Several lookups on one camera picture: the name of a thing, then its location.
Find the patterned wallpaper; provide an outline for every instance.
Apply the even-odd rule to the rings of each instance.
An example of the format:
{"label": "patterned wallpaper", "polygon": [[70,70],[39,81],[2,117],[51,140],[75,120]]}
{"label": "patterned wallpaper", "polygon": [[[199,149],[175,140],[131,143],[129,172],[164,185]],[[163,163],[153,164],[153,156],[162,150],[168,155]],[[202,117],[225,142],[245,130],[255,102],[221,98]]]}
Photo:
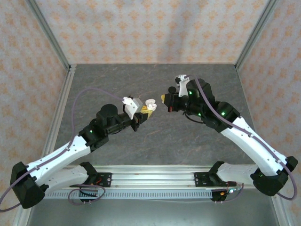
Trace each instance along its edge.
{"label": "patterned wallpaper", "polygon": [[[14,164],[40,157],[66,75],[24,0],[0,1],[0,194]],[[10,192],[1,205],[17,204]],[[12,225],[16,211],[1,213]]]}
{"label": "patterned wallpaper", "polygon": [[70,64],[235,63],[268,0],[37,0]]}
{"label": "patterned wallpaper", "polygon": [[[294,225],[301,222],[301,4],[281,0],[239,70],[257,132],[299,166],[298,199],[284,201]],[[284,193],[292,196],[288,185]]]}

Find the black clamp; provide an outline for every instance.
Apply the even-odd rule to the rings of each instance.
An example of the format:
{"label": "black clamp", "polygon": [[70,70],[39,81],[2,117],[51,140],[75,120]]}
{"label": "black clamp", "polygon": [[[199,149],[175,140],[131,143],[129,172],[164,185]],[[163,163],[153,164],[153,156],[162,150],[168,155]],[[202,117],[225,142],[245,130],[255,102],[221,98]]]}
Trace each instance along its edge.
{"label": "black clamp", "polygon": [[[286,166],[292,172],[298,164],[293,156],[286,158]],[[278,175],[265,176],[258,168],[255,173],[251,174],[250,177],[253,180],[254,186],[262,193],[268,196],[274,196],[279,192],[288,180],[288,173],[283,168],[282,171],[278,170]]]}
{"label": "black clamp", "polygon": [[[22,162],[14,165],[11,173],[10,184],[14,183],[26,172],[27,167]],[[35,180],[36,177],[32,177],[28,174],[13,187],[16,197],[24,209],[28,209],[38,204],[44,198],[44,192],[49,187],[48,185],[38,186]]]}
{"label": "black clamp", "polygon": [[208,172],[194,173],[196,187],[235,187],[236,182],[225,182],[218,177],[217,170],[223,164],[223,161],[217,161]]}
{"label": "black clamp", "polygon": [[80,164],[85,168],[88,174],[87,180],[84,182],[84,185],[98,185],[102,187],[110,187],[112,181],[112,173],[100,173],[95,170],[89,162],[82,162]]}

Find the cable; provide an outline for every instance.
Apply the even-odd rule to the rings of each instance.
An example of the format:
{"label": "cable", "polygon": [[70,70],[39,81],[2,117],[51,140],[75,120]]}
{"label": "cable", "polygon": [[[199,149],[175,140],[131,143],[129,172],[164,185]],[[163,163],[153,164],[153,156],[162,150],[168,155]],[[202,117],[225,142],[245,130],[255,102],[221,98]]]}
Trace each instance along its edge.
{"label": "cable", "polygon": [[[98,188],[103,189],[102,195],[100,195],[98,198],[96,198],[96,199],[94,199],[92,201],[89,200],[89,204],[100,200],[104,196],[104,194],[105,194],[105,188],[102,187],[102,186],[99,186],[99,185],[77,185],[77,186],[80,186],[80,187],[98,187]],[[72,194],[72,192],[75,192],[75,191],[95,192],[95,190],[90,190],[90,189],[81,189],[81,188],[73,189],[68,194],[68,202],[70,204],[74,205],[74,206],[81,206],[81,205],[85,205],[86,204],[86,202],[80,202],[80,203],[78,203],[78,202],[74,202],[72,199],[70,199],[70,195]]]}
{"label": "cable", "polygon": [[174,200],[160,200],[160,199],[135,199],[135,200],[139,200],[139,201],[153,201],[153,202],[175,202],[175,203],[188,203],[188,204],[192,204],[192,203],[200,203],[200,202],[212,202],[211,200],[207,200],[204,199],[202,201],[197,200],[197,201],[174,201]]}
{"label": "cable", "polygon": [[230,182],[228,181],[227,182],[227,192],[229,191],[229,185],[230,185]]}
{"label": "cable", "polygon": [[226,120],[225,118],[221,117],[221,116],[215,111],[215,109],[212,107],[212,105],[209,103],[209,101],[208,101],[208,99],[207,99],[207,97],[206,97],[206,95],[205,95],[205,93],[204,93],[204,91],[203,91],[203,89],[202,89],[202,87],[201,87],[201,85],[200,85],[200,83],[199,83],[197,77],[194,76],[194,75],[189,75],[188,77],[193,77],[193,78],[195,79],[196,84],[197,84],[197,87],[198,87],[198,89],[199,89],[199,91],[200,91],[200,93],[201,93],[201,95],[202,95],[204,101],[206,102],[206,104],[208,105],[208,107],[209,107],[209,109],[212,111],[212,113],[213,113],[218,119],[220,119],[220,120],[223,121],[224,123],[226,123],[226,124],[228,124],[228,125],[230,125],[230,126],[236,128],[236,129],[242,131],[243,133],[247,134],[249,137],[252,137],[253,139],[255,139],[258,143],[260,143],[260,144],[261,144],[261,145],[262,145],[262,146],[263,146],[263,147],[264,147],[264,148],[265,148],[265,149],[273,156],[274,159],[276,159],[277,162],[280,163],[280,165],[286,170],[287,174],[288,174],[289,177],[291,178],[291,181],[292,181],[292,184],[293,184],[293,196],[292,196],[292,197],[286,197],[286,196],[284,196],[284,195],[282,195],[282,194],[280,194],[280,193],[277,193],[277,194],[278,194],[280,197],[282,197],[282,198],[284,198],[284,199],[286,199],[286,200],[294,200],[294,199],[297,197],[297,193],[298,193],[298,191],[297,191],[297,184],[296,184],[296,181],[295,181],[295,179],[294,179],[294,177],[293,177],[291,171],[288,169],[288,167],[287,167],[287,166],[286,166],[286,165],[278,158],[278,156],[275,155],[274,152],[273,152],[272,150],[270,150],[270,148],[269,148],[264,142],[262,142],[257,136],[254,136],[254,135],[253,135],[252,133],[250,133],[249,131],[247,131],[247,130],[245,130],[245,129],[243,129],[243,128],[241,128],[241,127],[239,127],[239,126],[233,124],[232,122]]}
{"label": "cable", "polygon": [[233,201],[233,200],[237,199],[239,196],[241,196],[241,193],[244,189],[244,186],[245,186],[244,184],[241,185],[241,188],[240,188],[239,192],[237,193],[237,195],[233,199],[225,200],[225,201],[215,201],[215,203],[221,203],[222,204],[224,202],[230,202],[230,201]]}
{"label": "cable", "polygon": [[88,194],[88,193],[83,192],[82,190],[80,190],[79,193],[81,193],[83,195],[86,195],[86,196],[89,196],[89,197],[97,197],[96,194]]}
{"label": "cable", "polygon": [[121,132],[122,131],[122,129],[121,130],[119,130],[118,132],[116,132],[116,133],[112,133],[112,135],[114,135],[114,134],[118,134],[119,132]]}
{"label": "cable", "polygon": [[184,115],[185,115],[185,117],[186,117],[187,119],[189,119],[189,120],[192,121],[192,122],[196,122],[196,123],[199,123],[199,124],[204,124],[202,121],[196,121],[196,120],[190,118],[186,113],[184,113]]}
{"label": "cable", "polygon": [[[117,97],[117,96],[115,96],[115,95],[113,95],[113,94],[111,94],[111,93],[108,93],[107,91],[105,91],[105,90],[103,90],[103,89],[100,89],[100,88],[88,87],[88,88],[83,89],[81,92],[79,92],[79,93],[77,94],[77,96],[75,97],[74,102],[73,102],[73,105],[72,105],[72,110],[71,110],[72,136],[71,136],[70,142],[68,143],[67,147],[66,147],[64,150],[62,150],[59,154],[57,154],[56,156],[54,156],[54,157],[48,159],[47,161],[41,163],[40,165],[36,166],[35,168],[32,168],[32,169],[29,170],[28,172],[24,173],[24,174],[23,174],[21,177],[19,177],[14,183],[12,183],[12,184],[7,188],[7,190],[2,194],[2,196],[0,197],[0,205],[2,204],[3,199],[5,198],[5,196],[7,195],[7,193],[8,193],[14,186],[16,186],[16,184],[19,183],[24,177],[26,177],[26,176],[29,175],[30,173],[34,172],[35,170],[38,170],[40,167],[42,167],[42,166],[44,166],[44,165],[50,163],[51,161],[57,159],[58,157],[62,156],[62,154],[64,154],[64,153],[71,147],[71,145],[72,145],[72,143],[73,143],[73,141],[74,141],[74,138],[75,138],[75,136],[76,136],[75,126],[74,126],[74,112],[75,112],[75,105],[76,105],[76,102],[77,102],[78,98],[79,98],[84,92],[86,92],[86,91],[88,91],[88,90],[96,90],[96,91],[100,91],[100,92],[103,92],[103,93],[105,93],[105,94],[107,94],[107,95],[109,95],[109,96],[111,96],[111,97],[117,99],[117,100],[123,101],[122,98]],[[12,207],[7,208],[7,209],[5,209],[5,210],[1,210],[1,209],[0,209],[0,213],[4,213],[4,212],[10,211],[10,210],[13,210],[14,208],[16,208],[16,207],[18,207],[18,206],[20,206],[20,205],[21,205],[21,204],[19,203],[19,204],[15,205],[15,206],[12,206]]]}

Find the metal frame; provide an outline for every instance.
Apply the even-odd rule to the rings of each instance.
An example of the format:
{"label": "metal frame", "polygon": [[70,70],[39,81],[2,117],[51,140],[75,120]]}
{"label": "metal frame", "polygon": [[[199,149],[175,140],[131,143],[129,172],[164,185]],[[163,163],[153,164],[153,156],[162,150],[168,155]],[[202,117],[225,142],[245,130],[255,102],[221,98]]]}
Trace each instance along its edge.
{"label": "metal frame", "polygon": [[[64,113],[66,102],[68,99],[70,87],[72,84],[73,76],[75,73],[75,68],[76,68],[76,65],[72,65],[71,68],[68,70],[67,75],[65,77],[65,81],[61,88],[60,97],[56,104],[55,114],[52,119],[51,127],[48,132],[47,140],[45,142],[41,157],[44,157],[45,155],[47,155],[49,152],[51,152],[54,149],[57,134],[60,129],[63,113]],[[13,226],[27,225],[30,212],[31,212],[31,208],[25,210],[21,206],[18,207],[16,216],[15,216],[15,219],[13,222]]]}
{"label": "metal frame", "polygon": [[240,55],[238,57],[238,60],[235,64],[236,70],[240,69],[240,67],[242,66],[244,60],[246,59],[248,54],[251,52],[252,46],[254,45],[254,43],[259,38],[259,36],[261,34],[261,31],[263,30],[263,28],[264,28],[265,24],[267,23],[269,17],[273,13],[274,8],[275,8],[275,6],[277,5],[278,2],[279,2],[279,0],[269,0],[268,1],[261,17],[259,18],[257,24],[253,28],[253,31],[252,31],[248,41],[246,42],[242,52],[240,53]]}
{"label": "metal frame", "polygon": [[[49,39],[51,45],[55,49],[60,61],[63,66],[68,70],[68,74],[64,81],[62,91],[56,106],[56,112],[52,121],[52,126],[48,133],[48,139],[45,143],[43,149],[43,155],[49,154],[55,146],[56,137],[60,128],[60,123],[63,117],[64,109],[66,106],[66,101],[70,91],[72,79],[75,73],[76,65],[70,66],[65,54],[63,53],[61,47],[59,46],[54,34],[52,33],[47,21],[45,20],[38,4],[35,0],[26,0],[29,7],[36,16],[42,30]],[[259,21],[257,22],[255,28],[253,29],[250,38],[248,39],[245,47],[243,48],[235,67],[238,70],[247,55],[250,53],[250,50],[258,37],[260,36],[261,31],[263,30],[268,18],[270,17],[273,9],[279,0],[270,0],[267,3],[265,10],[263,11]],[[192,165],[117,165],[117,166],[95,166],[97,171],[110,171],[114,173],[115,183],[112,183],[112,186],[115,186],[113,189],[150,189],[158,188],[161,189],[195,189],[193,174],[192,172],[196,171],[208,171],[210,166],[192,166]],[[272,197],[273,204],[275,207],[276,215],[279,221],[280,226],[291,225],[289,222],[288,214],[286,213],[283,202],[279,196]],[[22,207],[19,207],[15,220],[13,222],[14,226],[25,226],[27,225],[31,209],[24,210]]]}
{"label": "metal frame", "polygon": [[57,56],[59,57],[61,63],[63,64],[64,68],[66,70],[69,70],[70,65],[68,63],[68,60],[62,51],[60,45],[58,44],[54,34],[52,33],[49,24],[47,23],[46,19],[44,18],[37,2],[35,0],[26,0],[28,3],[29,8],[32,10],[33,14],[36,16],[42,30],[44,31],[45,35],[47,36],[50,44],[54,48],[55,52],[57,53]]}

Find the beige patterned wall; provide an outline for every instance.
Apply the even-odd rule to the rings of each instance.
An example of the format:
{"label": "beige patterned wall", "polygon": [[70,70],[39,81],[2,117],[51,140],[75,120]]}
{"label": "beige patterned wall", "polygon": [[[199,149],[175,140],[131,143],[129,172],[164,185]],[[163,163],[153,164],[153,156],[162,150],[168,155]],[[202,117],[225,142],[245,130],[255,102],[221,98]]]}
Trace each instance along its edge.
{"label": "beige patterned wall", "polygon": [[[301,222],[301,4],[281,0],[239,70],[257,132],[300,163],[294,171],[298,199],[285,201],[294,225]],[[291,186],[285,193],[292,196]]]}
{"label": "beige patterned wall", "polygon": [[[24,0],[0,1],[0,194],[9,186],[14,164],[42,153],[66,75]],[[17,204],[10,192],[1,205]],[[16,212],[0,214],[12,225]]]}
{"label": "beige patterned wall", "polygon": [[235,63],[267,0],[37,0],[70,64]]}

